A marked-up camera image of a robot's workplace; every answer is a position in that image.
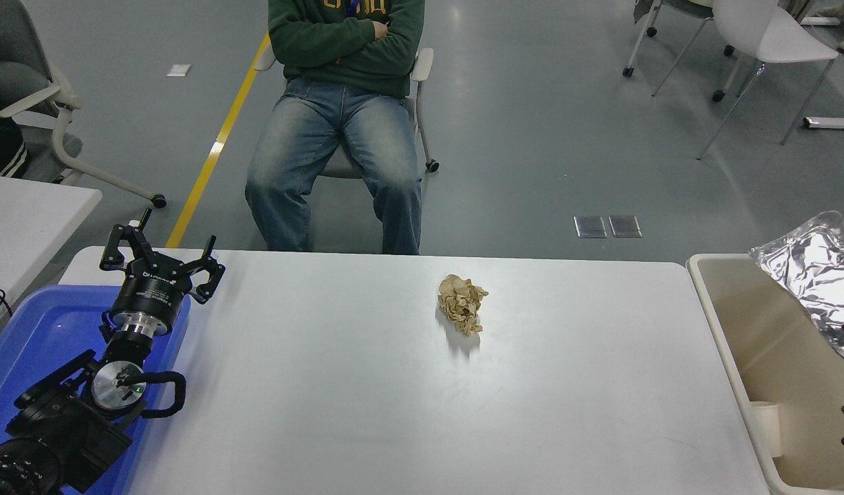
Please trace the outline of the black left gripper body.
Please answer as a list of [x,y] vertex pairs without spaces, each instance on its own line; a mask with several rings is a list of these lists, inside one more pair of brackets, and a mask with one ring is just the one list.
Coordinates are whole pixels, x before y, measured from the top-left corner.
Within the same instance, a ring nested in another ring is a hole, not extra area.
[[111,306],[111,322],[123,324],[129,314],[145,314],[161,324],[173,324],[191,289],[189,278],[162,278],[145,269],[127,270]]

